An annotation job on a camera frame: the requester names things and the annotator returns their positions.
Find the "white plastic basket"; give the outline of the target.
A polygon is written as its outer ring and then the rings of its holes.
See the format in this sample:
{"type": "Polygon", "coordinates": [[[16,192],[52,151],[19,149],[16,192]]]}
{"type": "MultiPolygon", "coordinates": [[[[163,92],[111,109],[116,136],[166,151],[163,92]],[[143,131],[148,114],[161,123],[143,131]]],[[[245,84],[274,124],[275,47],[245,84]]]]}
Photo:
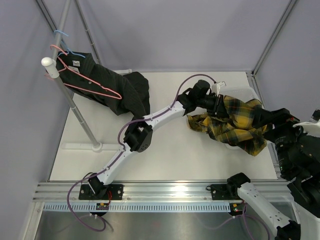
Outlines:
{"type": "Polygon", "coordinates": [[[212,118],[207,133],[213,140],[257,156],[266,146],[266,127],[253,127],[254,111],[263,107],[259,97],[251,87],[227,88],[222,95],[229,117],[212,118]]]}

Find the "yellow plaid flannel shirt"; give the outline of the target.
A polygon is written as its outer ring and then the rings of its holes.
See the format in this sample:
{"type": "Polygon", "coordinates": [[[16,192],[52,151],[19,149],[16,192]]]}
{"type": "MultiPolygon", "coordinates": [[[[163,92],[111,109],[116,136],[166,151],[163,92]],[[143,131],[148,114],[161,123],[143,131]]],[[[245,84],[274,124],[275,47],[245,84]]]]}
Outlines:
{"type": "Polygon", "coordinates": [[[271,124],[260,128],[252,126],[254,111],[261,109],[262,103],[256,98],[243,102],[229,95],[225,95],[223,101],[227,117],[210,116],[208,112],[188,115],[188,127],[208,134],[212,140],[239,147],[247,154],[257,156],[267,146],[263,134],[272,129],[271,124]]]}

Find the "pink wire hanger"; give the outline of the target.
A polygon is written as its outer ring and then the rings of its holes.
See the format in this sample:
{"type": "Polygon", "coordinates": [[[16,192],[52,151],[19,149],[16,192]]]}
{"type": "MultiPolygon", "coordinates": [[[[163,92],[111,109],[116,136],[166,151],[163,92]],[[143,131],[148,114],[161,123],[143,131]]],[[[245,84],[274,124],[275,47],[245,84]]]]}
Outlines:
{"type": "Polygon", "coordinates": [[[63,84],[94,101],[123,100],[123,90],[117,84],[117,80],[124,81],[122,76],[97,64],[91,53],[80,54],[85,58],[66,51],[58,52],[55,63],[63,84]]]}

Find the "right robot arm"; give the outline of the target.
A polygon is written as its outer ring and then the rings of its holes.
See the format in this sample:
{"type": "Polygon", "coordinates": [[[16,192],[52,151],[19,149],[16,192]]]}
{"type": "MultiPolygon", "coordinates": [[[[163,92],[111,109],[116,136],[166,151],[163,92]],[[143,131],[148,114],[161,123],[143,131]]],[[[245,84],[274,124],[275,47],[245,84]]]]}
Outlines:
{"type": "Polygon", "coordinates": [[[280,176],[299,213],[299,223],[277,210],[261,195],[251,180],[238,173],[227,179],[226,192],[247,203],[272,231],[276,240],[318,240],[320,238],[320,111],[312,121],[301,122],[289,110],[254,111],[252,127],[272,125],[263,137],[275,145],[280,176]]]}

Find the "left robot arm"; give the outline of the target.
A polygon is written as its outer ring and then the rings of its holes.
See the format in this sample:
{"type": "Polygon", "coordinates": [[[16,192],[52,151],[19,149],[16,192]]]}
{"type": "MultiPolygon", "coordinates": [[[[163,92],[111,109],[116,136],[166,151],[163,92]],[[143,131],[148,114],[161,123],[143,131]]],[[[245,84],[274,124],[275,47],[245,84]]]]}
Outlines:
{"type": "Polygon", "coordinates": [[[151,145],[153,133],[170,121],[183,117],[196,108],[206,109],[214,116],[224,114],[220,90],[225,86],[224,81],[210,85],[205,80],[198,80],[193,87],[177,93],[174,101],[167,107],[128,122],[121,129],[125,133],[119,150],[99,172],[86,178],[90,194],[98,200],[104,198],[108,185],[113,182],[122,165],[134,155],[145,151],[151,145]]]}

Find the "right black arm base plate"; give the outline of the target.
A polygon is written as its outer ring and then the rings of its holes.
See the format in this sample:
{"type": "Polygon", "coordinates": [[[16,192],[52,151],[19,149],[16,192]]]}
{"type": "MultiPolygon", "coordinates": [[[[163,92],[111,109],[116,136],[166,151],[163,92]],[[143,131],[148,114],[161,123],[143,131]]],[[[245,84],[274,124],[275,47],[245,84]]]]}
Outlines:
{"type": "Polygon", "coordinates": [[[235,189],[228,184],[210,184],[206,190],[210,192],[212,200],[240,200],[235,189]]]}

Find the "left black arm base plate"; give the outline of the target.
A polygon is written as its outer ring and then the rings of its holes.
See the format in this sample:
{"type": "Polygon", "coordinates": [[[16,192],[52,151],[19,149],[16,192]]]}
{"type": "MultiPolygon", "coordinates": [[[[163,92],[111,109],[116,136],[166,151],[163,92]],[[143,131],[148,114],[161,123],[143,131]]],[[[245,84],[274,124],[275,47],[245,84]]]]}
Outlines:
{"type": "Polygon", "coordinates": [[[98,200],[122,200],[123,198],[123,189],[124,186],[122,184],[110,184],[110,185],[104,185],[102,187],[102,190],[95,194],[93,190],[91,189],[89,184],[82,184],[80,186],[80,191],[78,195],[79,200],[92,200],[92,201],[98,201],[98,200]]]}

